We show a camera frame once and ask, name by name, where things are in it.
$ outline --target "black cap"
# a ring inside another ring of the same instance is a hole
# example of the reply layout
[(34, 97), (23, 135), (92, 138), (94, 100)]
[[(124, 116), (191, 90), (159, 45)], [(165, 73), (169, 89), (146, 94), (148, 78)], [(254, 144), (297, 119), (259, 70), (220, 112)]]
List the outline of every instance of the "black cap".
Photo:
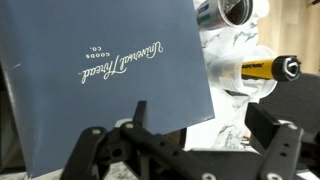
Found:
[(278, 56), (272, 64), (272, 76), (276, 81), (293, 81), (301, 74), (301, 62), (297, 56)]

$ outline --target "blue envelope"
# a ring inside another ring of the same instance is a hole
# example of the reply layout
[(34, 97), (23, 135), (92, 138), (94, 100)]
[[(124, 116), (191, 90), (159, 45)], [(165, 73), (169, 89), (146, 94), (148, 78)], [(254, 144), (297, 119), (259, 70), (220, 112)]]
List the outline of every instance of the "blue envelope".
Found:
[(0, 0), (0, 59), (30, 177), (140, 100), (152, 133), (214, 118), (192, 0)]

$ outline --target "black mechanical arm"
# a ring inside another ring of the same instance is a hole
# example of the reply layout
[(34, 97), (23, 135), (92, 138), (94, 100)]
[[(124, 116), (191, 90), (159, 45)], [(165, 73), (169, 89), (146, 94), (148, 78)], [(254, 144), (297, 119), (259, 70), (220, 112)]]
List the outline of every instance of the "black mechanical arm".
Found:
[(297, 163), (320, 177), (320, 135), (281, 125), (258, 104), (249, 104), (246, 125), (267, 149), (261, 156), (246, 151), (184, 151), (162, 135), (142, 127), (146, 102), (138, 103), (133, 121), (107, 132), (88, 128), (81, 134), (61, 175), (63, 180), (99, 180), (112, 163), (124, 162), (142, 180), (291, 180)]

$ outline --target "yellow cylinder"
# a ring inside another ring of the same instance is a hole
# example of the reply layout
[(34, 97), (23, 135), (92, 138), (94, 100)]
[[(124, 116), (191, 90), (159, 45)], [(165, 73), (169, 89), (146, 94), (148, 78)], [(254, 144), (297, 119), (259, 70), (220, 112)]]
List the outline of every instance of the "yellow cylinder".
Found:
[(244, 62), (242, 64), (241, 75), (246, 79), (273, 79), (272, 64), (274, 59), (264, 59)]

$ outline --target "navy blue card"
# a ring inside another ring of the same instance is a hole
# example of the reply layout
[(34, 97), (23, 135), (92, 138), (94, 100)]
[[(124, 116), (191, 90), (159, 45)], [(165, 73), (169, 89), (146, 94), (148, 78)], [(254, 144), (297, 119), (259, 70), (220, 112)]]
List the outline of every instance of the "navy blue card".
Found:
[(31, 177), (140, 100), (152, 133), (214, 118), (192, 0), (0, 0), (0, 59)]

